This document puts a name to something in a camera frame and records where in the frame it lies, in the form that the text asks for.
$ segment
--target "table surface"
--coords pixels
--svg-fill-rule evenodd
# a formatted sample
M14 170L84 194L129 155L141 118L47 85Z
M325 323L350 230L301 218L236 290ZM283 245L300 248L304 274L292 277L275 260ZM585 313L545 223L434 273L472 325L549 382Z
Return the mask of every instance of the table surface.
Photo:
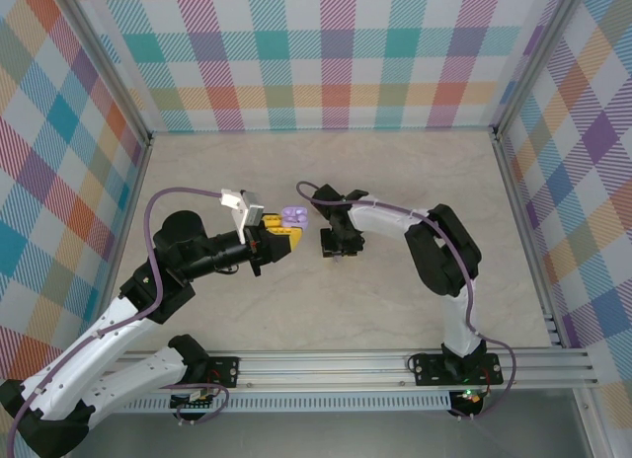
M515 228L496 159L484 131L160 134L142 186L117 285L145 262L142 213L158 190L195 187L256 191L267 212L306 205L299 180L340 193L369 191L411 208L450 205L483 254L477 279L479 330L515 347L549 346L541 307ZM169 194L155 205L152 232L179 209L196 211L206 233L234 229L215 198ZM406 243L365 233L356 258L323 259L320 228L310 225L297 249L255 278L194 282L196 297L132 349L158 349L191 334L207 349L430 348L442 343L440 299L421 283Z

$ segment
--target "checkered fabric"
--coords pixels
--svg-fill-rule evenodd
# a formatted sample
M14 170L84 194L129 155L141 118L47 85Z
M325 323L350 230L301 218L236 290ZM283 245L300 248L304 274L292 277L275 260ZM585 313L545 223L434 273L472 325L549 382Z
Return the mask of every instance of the checkered fabric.
M522 52L522 55L520 56L520 60L518 61L518 64L515 67L515 70L513 71L512 79L510 80L509 84L505 88L505 91L503 92L503 96L501 97L501 101L498 104L498 107L496 108L496 110L494 111L494 116L492 117L492 123L491 123L492 126L498 125L498 122L501 116L503 115L503 113L505 112L505 109L507 108L507 104L510 100L510 97L514 93L515 85L517 84L518 81L520 81L522 74L524 74L524 70L527 68L529 62L531 61L531 56L533 54L533 51L535 50L537 45L540 43L542 36L544 36L544 29L546 29L546 26L551 20L551 17L553 17L553 14L555 13L555 10L557 9L557 6L560 3L560 1L561 0L549 0L549 2L547 3L546 8L544 9L544 12L540 16L540 20L538 21L537 26L535 26L535 30L533 31L533 34L531 34L531 38L529 39L528 44L526 45L526 47L524 48L524 51Z
M132 96L136 74L160 120L147 100L145 117L170 131L486 126L538 17L534 0L91 1Z
M632 444L631 10L584 1L506 140L564 325L592 353L621 446Z
M1 380L92 320L141 146L53 0L0 0L0 49Z

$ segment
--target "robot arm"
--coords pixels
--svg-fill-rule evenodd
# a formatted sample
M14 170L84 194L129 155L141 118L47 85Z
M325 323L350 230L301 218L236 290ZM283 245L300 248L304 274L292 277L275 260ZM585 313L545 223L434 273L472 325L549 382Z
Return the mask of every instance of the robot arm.
M365 201L378 201L377 198L371 195L364 196L362 199ZM426 217L430 215L425 209L415 209L413 211ZM427 268L426 264L434 262L431 259L426 259L422 254L423 251L417 251L422 250L424 247L416 244L415 230L420 227L425 230L426 227L420 225L419 219L414 218L412 215L403 215L375 205L354 205L349 210L349 218L357 231L383 234L400 242L408 242L411 253L420 253L417 254L417 257L416 254L413 254L413 259L415 259L418 269L420 265L421 269L425 269ZM434 278L428 281L437 283L433 291L439 289L439 291L443 292L441 285L438 285L440 280ZM476 349L481 340L465 324L467 288L462 286L455 296L450 293L441 295L441 305L444 321L443 344L458 356L463 357L470 354ZM475 309L472 309L470 319L473 325L476 324L475 317Z
M417 209L409 214L401 214L376 206L378 200L366 191L352 191L342 196L329 185L316 190L313 198L323 201L361 199L372 202L344 206L313 203L331 225L331 229L321 230L323 256L356 256L363 250L364 238L361 233L365 231L405 241L422 282L441 296L445 324L444 351L460 358L477 351L481 340L465 322L468 299L463 275L449 249L436 242L433 230L412 216L413 212L420 213L441 226L466 263L470 277L474 279L478 275L481 252L451 208L440 204L431 210ZM475 323L474 311L470 320Z
M306 226L296 217L264 214L253 193L222 191L221 203L232 208L235 231L208 238L197 214L178 211L154 235L163 284L163 299L156 310L101 333L154 303L156 283L146 262L121 287L107 311L53 363L25 381L0 385L0 403L12 417L36 393L18 430L39 456L56 458L68 453L97 423L135 397L171 384L208 382L208 369L213 367L204 348L188 335L173 338L146 361L103 374L133 342L159 328L194 297L194 279L213 272L234 273L231 269L245 262L258 276L261 266L279 261L295 248ZM48 371L90 337L94 339L72 354L39 390Z

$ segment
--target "purple toy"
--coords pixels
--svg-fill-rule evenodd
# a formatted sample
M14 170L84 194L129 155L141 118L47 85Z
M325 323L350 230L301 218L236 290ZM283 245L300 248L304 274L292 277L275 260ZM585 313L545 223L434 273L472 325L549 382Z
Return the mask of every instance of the purple toy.
M307 228L307 208L302 206L286 206L281 212L283 228Z

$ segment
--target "purple cable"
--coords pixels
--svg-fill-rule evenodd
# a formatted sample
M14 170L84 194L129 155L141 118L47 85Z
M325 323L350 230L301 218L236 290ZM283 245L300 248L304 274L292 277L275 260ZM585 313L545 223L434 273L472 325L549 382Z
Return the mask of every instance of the purple cable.
M219 389L226 396L224 398L224 403L221 406L219 406L219 408L216 411L213 411L211 413L205 414L203 417L201 417L198 420L184 420L182 417L180 417L180 410L185 406L184 404L182 404L181 406L178 406L176 408L176 417L178 418L180 423L188 423L189 425L197 425L199 423L204 423L205 421L209 421L209 420L214 419L215 417L217 417L228 406L228 399L230 399L230 393L228 392L228 389L225 388L224 386L222 386L221 384L213 384L213 383L208 383L208 384L203 384L203 383L199 383L199 384L173 384L171 386L165 386L165 387L163 387L161 389L194 389L194 388L198 388L198 387L203 387L205 389Z
M351 200L349 200L349 201L347 201L347 200L343 200L343 201L322 201L320 199L315 199L315 198L312 198L312 197L308 196L307 194L305 194L300 189L301 186L303 186L303 185L307 185L308 187L311 187L314 190L318 190L320 187L316 186L315 184L312 184L311 182L306 182L304 180L300 181L300 182L298 182L296 184L296 191L298 191L298 194L300 194L303 198L305 198L310 203L322 204L324 206L341 206L341 205L345 205L345 204L358 204L358 205L363 205L363 206L379 206L380 208L390 209L390 210L396 211L398 213L407 214L407 215L413 215L414 217L416 217L418 219L421 219L423 222L425 222L426 224L431 226L436 231L436 233L443 240L445 245L448 247L448 249L450 250L450 252L454 256L454 258L456 259L456 263L458 264L458 267L460 268L461 273L463 274L463 278L465 278L465 285L467 287L467 309L465 311L465 325L467 325L467 328L469 328L469 330L474 335L476 335L478 338L480 338L481 340L485 340L487 343L497 344L498 346L503 347L504 349L506 349L508 351L508 353L510 354L510 357L512 358L512 374L510 375L510 380L509 380L509 382L507 384L507 387L501 393L501 395L498 398L498 400L494 404L492 404L490 407L488 407L486 410L481 412L477 417L482 417L482 416L488 414L493 409L495 409L498 406L498 404L507 396L507 394L509 393L509 391L512 388L512 385L514 384L515 373L516 373L516 370L517 370L517 362L516 362L516 358L515 358L515 352L512 349L512 347L509 346L507 343L501 342L499 340L492 340L491 338L486 337L485 335L479 333L478 330L476 330L476 328L474 328L474 326L472 325L471 316L472 316L472 309L474 308L474 287L472 286L472 279L470 278L470 274L467 271L467 267L465 266L465 262L463 261L461 256L458 254L458 251L456 250L456 247L454 246L454 244L452 243L450 238L447 236L447 234L445 234L445 232L434 221L432 221L431 219L428 219L423 214L419 214L419 213L417 213L415 211L412 211L410 209L402 208L400 206L395 206L394 204L383 203L381 201L373 202L373 201L364 201L364 200L361 200L361 199L353 200L353 201L351 201ZM471 418L471 417L466 416L465 414L463 414L463 413L461 413L459 411L454 411L454 412L458 413L462 417Z
M175 192L203 194L204 196L213 196L215 198L221 198L221 193L218 193L216 191L189 189L189 188L186 188L186 187L173 187L173 188L170 188L170 189L160 190L160 191L156 192L149 199L149 202L147 203L147 207L145 208L145 214L144 214L144 217L143 217L143 225L142 226L143 226L143 232L144 232L144 235L145 235L145 246L147 248L147 256L149 258L149 263L151 265L151 272L153 273L154 280L156 282L156 300L154 300L154 303L152 303L151 306L149 306L149 308L143 310L142 312L138 312L136 315L134 315L132 317L129 317L126 320L122 320L122 321L120 321L118 323L115 323L115 324L113 324L113 325L111 325L111 326L109 326L107 328L103 328L102 330L98 330L97 334L99 335L99 338L101 338L103 335L105 335L105 334L107 334L109 332L113 332L114 330L118 330L119 328L122 328L122 327L124 327L126 325L129 325L130 323L135 322L136 320L142 320L143 318L145 318L147 315L149 315L151 312L153 312L154 310L156 310L160 306L160 303L162 302L162 295L163 295L162 278L160 277L160 270L158 269L158 262L156 261L156 255L154 254L153 244L151 242L151 232L149 231L149 218L151 216L151 210L152 210L154 204L156 203L156 201L158 200L158 198L160 198L161 196L163 196L165 194L175 193ZM50 382L50 380L53 378L53 376L57 372L59 372L59 370L75 354L77 354L77 352L79 352L81 349L83 349L87 344L90 344L96 338L97 337L88 337L84 341L82 341L81 343L79 343L75 347L73 347L68 354L63 356L59 360L59 362L57 364L55 364L52 368L50 368L50 371L44 376L44 378L41 380L41 382L39 382L39 384L35 388L35 391L36 390L43 391L45 389L46 384L48 384ZM38 396L37 392L35 392L35 391L33 391L33 393L22 404L22 406L18 410L18 413L16 414L16 416L15 416L15 418L13 420L13 423L11 423L11 428L9 429L9 435L7 437L7 458L15 458L14 447L15 447L16 434L18 432L18 423L20 423L20 420L22 420L24 414L27 412L27 409L31 406L33 401Z

